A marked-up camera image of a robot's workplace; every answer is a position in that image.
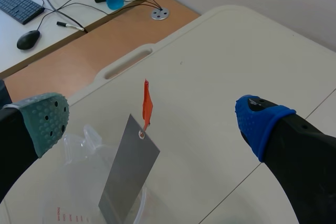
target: pen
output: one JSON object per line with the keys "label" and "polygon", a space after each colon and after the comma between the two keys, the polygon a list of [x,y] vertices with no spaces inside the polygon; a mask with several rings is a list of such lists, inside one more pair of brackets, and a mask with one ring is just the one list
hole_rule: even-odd
{"label": "pen", "polygon": [[57,21],[56,24],[58,26],[64,26],[64,27],[69,27],[69,28],[80,30],[80,31],[84,31],[84,28],[81,28],[81,27],[78,27],[78,26],[73,26],[73,25],[70,25],[70,24],[67,24],[67,23],[63,23],[63,22],[60,22],[60,21]]}

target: green gripper pad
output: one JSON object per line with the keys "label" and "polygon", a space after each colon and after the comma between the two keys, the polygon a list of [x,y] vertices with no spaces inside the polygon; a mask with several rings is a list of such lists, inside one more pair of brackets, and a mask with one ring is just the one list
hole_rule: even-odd
{"label": "green gripper pad", "polygon": [[39,158],[61,139],[69,120],[67,99],[45,93],[8,105],[21,111]]}

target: orange tag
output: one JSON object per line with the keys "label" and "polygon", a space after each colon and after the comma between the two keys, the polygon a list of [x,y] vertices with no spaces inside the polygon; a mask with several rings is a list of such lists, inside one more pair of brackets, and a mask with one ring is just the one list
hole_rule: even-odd
{"label": "orange tag", "polygon": [[153,103],[151,100],[151,96],[149,95],[149,84],[148,81],[145,80],[145,90],[142,104],[142,118],[145,120],[145,125],[143,130],[146,131],[147,127],[150,125],[150,119],[153,110]]}

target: white table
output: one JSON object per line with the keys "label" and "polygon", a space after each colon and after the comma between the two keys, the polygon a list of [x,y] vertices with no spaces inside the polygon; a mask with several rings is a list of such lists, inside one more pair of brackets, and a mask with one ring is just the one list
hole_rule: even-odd
{"label": "white table", "polygon": [[[34,0],[36,3],[42,4],[41,0]],[[50,0],[51,3],[57,8],[68,0]],[[109,14],[115,12],[108,9],[106,3],[97,4],[94,0],[74,0],[87,5],[99,8]],[[135,5],[139,2],[125,2],[125,5]],[[96,28],[97,26],[110,20],[111,17],[106,17],[102,12],[93,8],[72,5],[62,10],[65,14],[77,20],[84,27],[88,29]],[[0,11],[0,78],[4,78],[34,62],[38,58],[45,56],[53,50],[58,49],[62,45],[78,38],[84,33],[71,28],[63,28],[56,25],[57,21],[72,24],[72,21],[64,18],[59,14],[50,14],[46,17],[40,27],[41,37],[36,43],[35,47],[22,51],[17,49],[16,43],[18,38],[24,33],[36,30],[43,14],[35,18],[26,25],[22,25],[15,19],[11,18],[4,12]]]}
{"label": "white table", "polygon": [[[152,53],[105,79],[144,52]],[[216,8],[103,69],[69,99],[67,132],[82,135],[89,123],[105,143],[119,142],[129,113],[142,122],[147,78],[154,104],[147,133],[161,153],[146,181],[156,202],[146,223],[195,224],[209,213],[206,223],[296,223],[275,178],[263,165],[255,170],[235,101],[256,94],[306,118],[336,88],[335,64],[334,52],[250,9]],[[39,223],[41,187],[64,163],[62,149],[60,141],[12,187],[12,223]]]}

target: measuring cup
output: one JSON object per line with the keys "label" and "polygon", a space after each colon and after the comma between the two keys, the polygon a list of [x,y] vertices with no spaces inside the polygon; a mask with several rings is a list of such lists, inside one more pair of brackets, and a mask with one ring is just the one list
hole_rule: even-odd
{"label": "measuring cup", "polygon": [[[101,137],[89,125],[84,133],[85,138],[73,134],[64,137],[66,164],[46,183],[43,224],[106,223],[98,203],[117,147],[102,145]],[[145,201],[143,188],[129,212],[128,223],[139,223]]]}

